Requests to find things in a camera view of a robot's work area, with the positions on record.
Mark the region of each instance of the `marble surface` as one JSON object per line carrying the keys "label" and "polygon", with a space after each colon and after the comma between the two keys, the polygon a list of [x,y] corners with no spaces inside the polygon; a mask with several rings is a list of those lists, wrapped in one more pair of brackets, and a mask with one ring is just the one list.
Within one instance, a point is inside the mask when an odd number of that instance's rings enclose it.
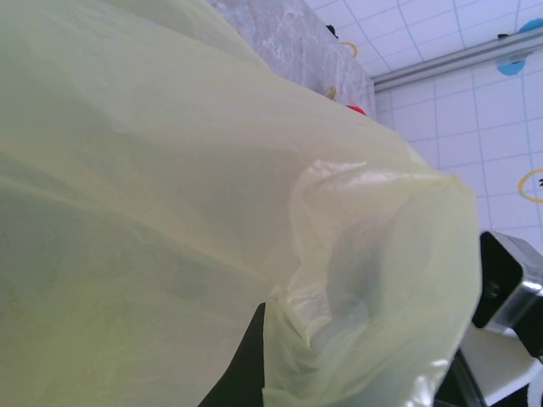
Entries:
{"label": "marble surface", "polygon": [[373,81],[304,0],[208,0],[281,77],[375,118]]}

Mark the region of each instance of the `black object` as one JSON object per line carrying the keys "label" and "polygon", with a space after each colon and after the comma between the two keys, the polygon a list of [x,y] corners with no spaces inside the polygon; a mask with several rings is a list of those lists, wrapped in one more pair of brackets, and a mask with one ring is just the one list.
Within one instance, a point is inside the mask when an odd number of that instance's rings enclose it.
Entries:
{"label": "black object", "polygon": [[333,34],[333,36],[335,36],[336,38],[339,38],[338,36],[336,36],[336,29],[333,28],[333,25],[327,25],[326,28],[328,28],[330,30],[330,32]]}
{"label": "black object", "polygon": [[451,367],[435,394],[434,407],[486,407],[461,350],[456,352]]}
{"label": "black object", "polygon": [[265,304],[258,306],[227,371],[199,407],[261,407],[264,404],[265,310]]}
{"label": "black object", "polygon": [[481,234],[483,293],[473,324],[501,333],[512,328],[534,358],[543,360],[543,257],[527,242]]}

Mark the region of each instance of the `yellow ring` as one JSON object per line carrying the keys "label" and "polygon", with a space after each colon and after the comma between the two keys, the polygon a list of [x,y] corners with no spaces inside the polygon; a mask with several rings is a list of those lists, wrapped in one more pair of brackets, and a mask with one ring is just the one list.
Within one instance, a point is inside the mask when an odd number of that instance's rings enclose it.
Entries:
{"label": "yellow ring", "polygon": [[524,184],[526,183],[526,181],[529,180],[531,176],[535,174],[539,174],[539,173],[543,173],[543,168],[539,168],[538,170],[533,170],[529,172],[528,174],[526,174],[525,176],[523,176],[522,180],[518,182],[518,193],[520,193],[521,197],[526,198],[529,201],[535,202],[536,204],[543,204],[543,199],[530,197],[529,195],[526,195],[526,193],[524,193]]}

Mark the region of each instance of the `metal rail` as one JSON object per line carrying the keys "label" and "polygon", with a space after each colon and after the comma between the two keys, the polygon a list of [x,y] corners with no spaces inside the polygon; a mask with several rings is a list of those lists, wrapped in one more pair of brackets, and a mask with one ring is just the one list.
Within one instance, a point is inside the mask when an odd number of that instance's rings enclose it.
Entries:
{"label": "metal rail", "polygon": [[543,27],[513,34],[507,38],[486,42],[485,44],[397,70],[390,74],[377,76],[373,78],[375,92],[386,91],[392,87],[421,81],[496,59],[509,57],[513,61],[517,55],[520,59],[523,59],[526,55],[540,47],[543,47]]}

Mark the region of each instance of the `yellow plastic bag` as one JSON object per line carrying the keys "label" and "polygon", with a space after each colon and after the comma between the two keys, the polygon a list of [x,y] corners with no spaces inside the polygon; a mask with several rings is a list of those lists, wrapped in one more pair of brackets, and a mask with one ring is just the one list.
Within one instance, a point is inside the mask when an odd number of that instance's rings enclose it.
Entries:
{"label": "yellow plastic bag", "polygon": [[427,406],[473,194],[202,0],[2,0],[0,405],[191,406],[266,301],[265,406]]}

